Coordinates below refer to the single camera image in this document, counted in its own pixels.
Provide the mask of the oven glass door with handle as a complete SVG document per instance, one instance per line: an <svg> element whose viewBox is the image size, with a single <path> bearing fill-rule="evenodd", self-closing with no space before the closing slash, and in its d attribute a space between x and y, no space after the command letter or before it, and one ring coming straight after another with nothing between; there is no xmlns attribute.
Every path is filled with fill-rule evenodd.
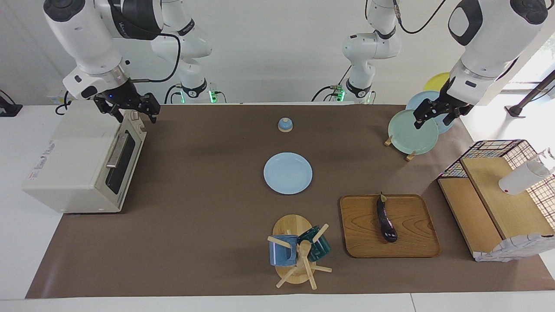
<svg viewBox="0 0 555 312"><path fill-rule="evenodd" d="M114 206L107 208L107 211L121 211L146 134L139 113L126 111L108 150L99 180L100 190Z"/></svg>

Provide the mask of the dark purple eggplant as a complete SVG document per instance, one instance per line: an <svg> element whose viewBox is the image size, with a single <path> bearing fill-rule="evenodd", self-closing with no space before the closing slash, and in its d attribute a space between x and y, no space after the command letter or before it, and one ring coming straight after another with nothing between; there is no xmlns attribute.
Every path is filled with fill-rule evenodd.
<svg viewBox="0 0 555 312"><path fill-rule="evenodd" d="M381 192L376 201L377 217L380 224L380 231L383 238L390 243L394 243L398 239L396 229L392 225L386 214L387 197Z"/></svg>

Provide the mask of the cream toaster oven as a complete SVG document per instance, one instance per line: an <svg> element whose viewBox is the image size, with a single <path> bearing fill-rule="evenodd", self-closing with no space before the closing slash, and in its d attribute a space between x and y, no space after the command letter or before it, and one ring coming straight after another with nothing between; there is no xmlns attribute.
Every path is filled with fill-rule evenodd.
<svg viewBox="0 0 555 312"><path fill-rule="evenodd" d="M93 101L73 101L22 190L58 213L117 213L99 180L118 128Z"/></svg>

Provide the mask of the pale green plate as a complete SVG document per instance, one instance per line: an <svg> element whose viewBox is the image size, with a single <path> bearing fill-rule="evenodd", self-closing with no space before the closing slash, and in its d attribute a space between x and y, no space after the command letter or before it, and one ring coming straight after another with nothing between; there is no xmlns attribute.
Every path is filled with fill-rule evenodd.
<svg viewBox="0 0 555 312"><path fill-rule="evenodd" d="M421 155L436 146L439 137L435 121L428 120L418 129L413 109L396 113L388 124L388 135L394 147L404 154Z"/></svg>

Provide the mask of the light blue racked plate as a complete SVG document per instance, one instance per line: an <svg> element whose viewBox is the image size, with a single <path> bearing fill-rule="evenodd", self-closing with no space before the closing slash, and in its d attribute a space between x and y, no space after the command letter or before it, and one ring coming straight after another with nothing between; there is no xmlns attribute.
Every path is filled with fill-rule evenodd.
<svg viewBox="0 0 555 312"><path fill-rule="evenodd" d="M434 91L434 90L421 91L420 93L411 97L411 99L408 101L408 104L405 107L405 110L406 109L417 109L418 106L425 99L434 101L439 97L439 95L440 95L440 93L438 91ZM448 126L446 126L444 124L443 120L444 120L444 117L446 117L446 116L447 116L447 114L442 114L442 115L439 115L437 117L434 117L434 121L436 122L436 125L438 126L439 134L443 134L443 133L447 132L454 125L454 122L452 122Z"/></svg>

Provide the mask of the yellow plate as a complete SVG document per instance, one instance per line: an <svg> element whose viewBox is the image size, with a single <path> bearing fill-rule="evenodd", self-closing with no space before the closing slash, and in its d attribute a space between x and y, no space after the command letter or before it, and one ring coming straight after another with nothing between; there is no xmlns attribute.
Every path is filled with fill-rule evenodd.
<svg viewBox="0 0 555 312"><path fill-rule="evenodd" d="M450 73L442 72L434 75L424 84L423 91L440 91L444 84L449 81Z"/></svg>

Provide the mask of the wooden plate rack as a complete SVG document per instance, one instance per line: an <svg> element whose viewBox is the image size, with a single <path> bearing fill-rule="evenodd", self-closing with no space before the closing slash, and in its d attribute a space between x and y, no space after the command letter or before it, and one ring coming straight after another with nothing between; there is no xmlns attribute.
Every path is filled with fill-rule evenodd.
<svg viewBox="0 0 555 312"><path fill-rule="evenodd" d="M392 144L392 139L393 139L393 138L394 138L394 136L389 136L389 137L387 138L387 140L386 140L383 144L384 144L385 146L391 146L391 144ZM408 154L408 155L405 157L406 162L410 162L411 160L413 160L413 159L415 158L415 156L416 156L415 152L416 152L416 151L413 151L412 153Z"/></svg>

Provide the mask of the black stand pole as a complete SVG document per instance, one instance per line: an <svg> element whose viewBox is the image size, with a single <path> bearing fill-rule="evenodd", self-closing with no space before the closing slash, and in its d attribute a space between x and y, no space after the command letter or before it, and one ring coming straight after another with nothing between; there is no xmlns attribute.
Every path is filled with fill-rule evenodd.
<svg viewBox="0 0 555 312"><path fill-rule="evenodd" d="M525 97L518 103L512 106L505 107L507 114L513 118L525 118L521 116L523 108L531 101L539 100L550 91L555 90L555 69L549 73L540 83L531 90Z"/></svg>

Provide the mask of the white cup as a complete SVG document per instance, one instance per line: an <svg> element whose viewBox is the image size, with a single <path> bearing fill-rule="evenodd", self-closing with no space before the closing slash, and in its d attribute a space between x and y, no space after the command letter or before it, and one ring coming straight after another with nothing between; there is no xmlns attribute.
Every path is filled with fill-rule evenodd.
<svg viewBox="0 0 555 312"><path fill-rule="evenodd" d="M518 195L555 174L555 145L536 153L498 182L506 194Z"/></svg>

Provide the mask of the wooden serving tray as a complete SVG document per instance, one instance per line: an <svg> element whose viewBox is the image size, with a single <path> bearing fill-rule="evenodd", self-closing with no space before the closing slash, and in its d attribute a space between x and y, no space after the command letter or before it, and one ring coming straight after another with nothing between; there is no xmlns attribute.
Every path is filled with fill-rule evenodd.
<svg viewBox="0 0 555 312"><path fill-rule="evenodd" d="M398 239L383 237L377 200L380 194L346 195L340 198L345 247L357 258L436 257L439 239L428 206L417 194L385 194L386 216Z"/></svg>

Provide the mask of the brown table mat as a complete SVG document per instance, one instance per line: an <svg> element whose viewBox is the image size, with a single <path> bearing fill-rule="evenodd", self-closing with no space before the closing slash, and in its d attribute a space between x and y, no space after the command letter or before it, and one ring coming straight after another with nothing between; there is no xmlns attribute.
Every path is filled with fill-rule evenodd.
<svg viewBox="0 0 555 312"><path fill-rule="evenodd" d="M436 177L472 140L462 123L430 152L406 162L384 146L400 105L165 105L147 122L119 214L66 214L27 298L259 296L312 293L284 285L269 263L267 236L284 215L327 223L331 253L317 294L526 292L553 290L539 256L476 262ZM291 132L278 130L290 118ZM284 152L303 156L313 179L284 195L262 170ZM418 194L430 210L438 257L356 259L345 251L345 195Z"/></svg>

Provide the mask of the white marbled cloth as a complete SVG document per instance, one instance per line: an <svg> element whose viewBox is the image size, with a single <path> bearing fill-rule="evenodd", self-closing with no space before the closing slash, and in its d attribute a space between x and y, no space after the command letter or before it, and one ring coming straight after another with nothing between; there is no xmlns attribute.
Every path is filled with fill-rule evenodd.
<svg viewBox="0 0 555 312"><path fill-rule="evenodd" d="M555 234L541 235L533 233L507 238L497 244L491 252L473 252L472 255L475 261L505 263L535 256L553 249L555 249Z"/></svg>

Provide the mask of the dark green mug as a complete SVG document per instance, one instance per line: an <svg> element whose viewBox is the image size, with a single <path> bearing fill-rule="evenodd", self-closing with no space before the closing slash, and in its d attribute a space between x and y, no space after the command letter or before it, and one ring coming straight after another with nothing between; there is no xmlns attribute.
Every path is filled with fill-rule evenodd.
<svg viewBox="0 0 555 312"><path fill-rule="evenodd" d="M327 239L324 235L321 235L316 242L313 242L314 237L319 233L319 225L313 226L311 229L305 231L297 238L297 243L300 244L302 241L309 241L311 243L311 250L308 255L308 260L310 262L315 262L323 259L331 251L331 246L329 245Z"/></svg>

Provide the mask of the wooden mug tree stand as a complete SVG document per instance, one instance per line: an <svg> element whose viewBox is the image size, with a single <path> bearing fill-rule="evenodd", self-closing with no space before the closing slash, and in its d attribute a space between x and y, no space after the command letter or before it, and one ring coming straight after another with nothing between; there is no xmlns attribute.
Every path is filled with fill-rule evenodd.
<svg viewBox="0 0 555 312"><path fill-rule="evenodd" d="M297 214L288 214L281 217L274 225L272 234L268 236L268 242L274 242L284 247L289 247L289 243L275 239L272 235L297 235L300 236L305 231L311 229L313 225L304 217ZM325 224L320 227L319 233L314 237L313 242L316 242L321 235L328 229ZM280 277L279 282L275 284L277 289L281 289L285 284L300 286L304 283L309 283L313 291L318 289L317 274L319 272L326 272L330 274L333 272L332 268L321 266L315 262L308 260L308 255L311 250L311 243L307 240L297 243L297 264L293 266L273 266L276 274Z"/></svg>

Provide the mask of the blue mug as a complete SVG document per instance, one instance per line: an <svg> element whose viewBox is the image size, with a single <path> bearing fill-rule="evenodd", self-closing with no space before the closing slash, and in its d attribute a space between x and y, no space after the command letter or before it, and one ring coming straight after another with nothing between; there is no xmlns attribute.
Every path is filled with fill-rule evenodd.
<svg viewBox="0 0 555 312"><path fill-rule="evenodd" d="M297 264L297 235L272 235L271 237L289 243L284 247L274 242L269 242L270 264L275 267L289 267Z"/></svg>

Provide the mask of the black clamp mount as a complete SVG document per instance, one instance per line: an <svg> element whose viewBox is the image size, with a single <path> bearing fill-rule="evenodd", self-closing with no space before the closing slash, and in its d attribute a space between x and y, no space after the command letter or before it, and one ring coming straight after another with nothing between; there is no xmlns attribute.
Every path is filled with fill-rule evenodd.
<svg viewBox="0 0 555 312"><path fill-rule="evenodd" d="M15 117L23 108L17 104L11 96L0 89L0 117Z"/></svg>

